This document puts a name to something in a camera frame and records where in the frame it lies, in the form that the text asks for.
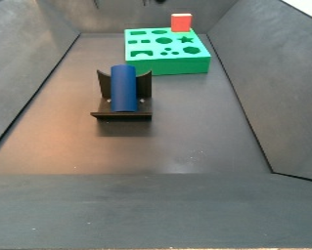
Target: black holder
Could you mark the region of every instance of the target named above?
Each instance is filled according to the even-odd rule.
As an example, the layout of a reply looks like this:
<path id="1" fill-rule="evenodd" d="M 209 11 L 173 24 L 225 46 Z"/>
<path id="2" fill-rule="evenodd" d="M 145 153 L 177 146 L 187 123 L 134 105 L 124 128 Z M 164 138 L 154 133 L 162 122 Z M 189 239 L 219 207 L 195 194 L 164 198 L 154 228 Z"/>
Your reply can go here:
<path id="1" fill-rule="evenodd" d="M 97 119 L 152 119 L 152 71 L 136 77 L 137 84 L 137 112 L 113 112 L 112 101 L 112 76 L 97 70 L 101 88 L 101 102 L 97 112 L 90 114 Z"/>

